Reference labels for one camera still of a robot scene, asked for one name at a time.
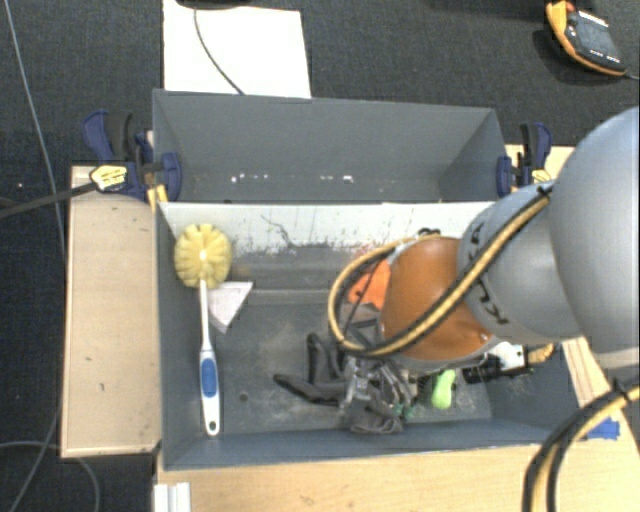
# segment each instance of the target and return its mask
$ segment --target black carpet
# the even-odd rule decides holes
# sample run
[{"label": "black carpet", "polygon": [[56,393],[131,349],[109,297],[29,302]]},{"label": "black carpet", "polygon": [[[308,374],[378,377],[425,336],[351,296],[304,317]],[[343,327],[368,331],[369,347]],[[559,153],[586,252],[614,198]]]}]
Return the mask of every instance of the black carpet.
[{"label": "black carpet", "polygon": [[[592,3],[637,73],[640,2]],[[544,37],[541,0],[253,4],[302,11],[317,97],[489,106],[507,142],[520,142],[522,121],[542,121],[556,144],[567,145],[638,104],[637,82],[557,58]],[[92,158],[79,129],[88,113],[126,109],[132,129],[151,126],[150,91],[162,84],[161,1],[13,0],[11,7],[55,180],[65,188],[72,161]],[[49,186],[0,11],[0,197],[27,201]],[[51,208],[0,221],[0,443],[43,439],[55,414],[64,331],[58,247]],[[0,511],[35,455],[0,451]],[[103,511],[148,510],[150,457],[92,464]],[[21,510],[90,510],[91,500],[80,470],[48,455]]]}]

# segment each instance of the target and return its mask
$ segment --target yellow brush head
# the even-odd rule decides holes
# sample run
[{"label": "yellow brush head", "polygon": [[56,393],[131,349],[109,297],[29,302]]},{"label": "yellow brush head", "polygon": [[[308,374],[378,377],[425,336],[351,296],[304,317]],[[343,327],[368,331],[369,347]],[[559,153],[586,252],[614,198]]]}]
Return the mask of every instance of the yellow brush head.
[{"label": "yellow brush head", "polygon": [[173,261],[186,286],[197,288],[203,280],[207,288],[217,288],[231,268],[231,243],[210,224],[192,224],[178,238]]}]

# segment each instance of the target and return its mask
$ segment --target blue clamp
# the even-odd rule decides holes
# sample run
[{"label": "blue clamp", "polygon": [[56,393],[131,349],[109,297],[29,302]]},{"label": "blue clamp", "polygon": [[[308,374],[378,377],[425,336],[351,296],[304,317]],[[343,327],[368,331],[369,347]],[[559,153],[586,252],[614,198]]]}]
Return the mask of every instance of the blue clamp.
[{"label": "blue clamp", "polygon": [[551,153],[552,138],[549,129],[542,123],[522,123],[524,153],[518,153],[518,165],[513,166],[511,158],[498,159],[496,169],[496,188],[498,196],[511,193],[511,187],[524,187],[534,182],[533,172],[544,169],[547,157]]},{"label": "blue clamp", "polygon": [[154,185],[165,185],[169,201],[176,201],[182,186],[182,167],[174,152],[163,153],[154,162],[153,148],[144,133],[133,137],[134,150],[129,143],[131,114],[109,114],[104,109],[89,114],[82,123],[82,137],[100,164],[119,162],[127,167],[128,184],[118,193],[139,201],[147,200],[147,191]]}]

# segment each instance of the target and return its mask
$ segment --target wooden table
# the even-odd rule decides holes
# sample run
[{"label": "wooden table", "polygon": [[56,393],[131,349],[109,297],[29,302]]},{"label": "wooden table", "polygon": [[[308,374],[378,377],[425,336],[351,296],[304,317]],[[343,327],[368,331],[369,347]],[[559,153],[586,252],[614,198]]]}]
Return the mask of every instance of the wooden table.
[{"label": "wooden table", "polygon": [[[508,146],[515,158],[519,147]],[[554,148],[547,170],[571,148]],[[74,168],[73,184],[90,168]],[[152,452],[160,440],[160,386],[152,217],[147,205],[90,193],[69,216],[61,452],[63,457]],[[581,403],[607,389],[585,342],[565,344]],[[640,501],[640,465],[620,415],[618,441],[570,452],[560,479],[562,510],[621,510]],[[192,510],[518,510],[535,446],[309,464],[164,472],[189,482]]]}]

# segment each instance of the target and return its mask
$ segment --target white paper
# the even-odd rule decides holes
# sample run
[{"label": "white paper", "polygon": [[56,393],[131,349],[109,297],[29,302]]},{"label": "white paper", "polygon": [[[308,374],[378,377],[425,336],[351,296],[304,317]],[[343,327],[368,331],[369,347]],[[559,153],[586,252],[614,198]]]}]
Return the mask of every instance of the white paper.
[{"label": "white paper", "polygon": [[[193,9],[163,0],[163,12],[165,89],[234,94],[198,39]],[[311,97],[299,12],[198,10],[198,23],[209,52],[245,94]]]},{"label": "white paper", "polygon": [[227,281],[209,290],[209,320],[221,333],[227,332],[252,288],[252,282]]}]

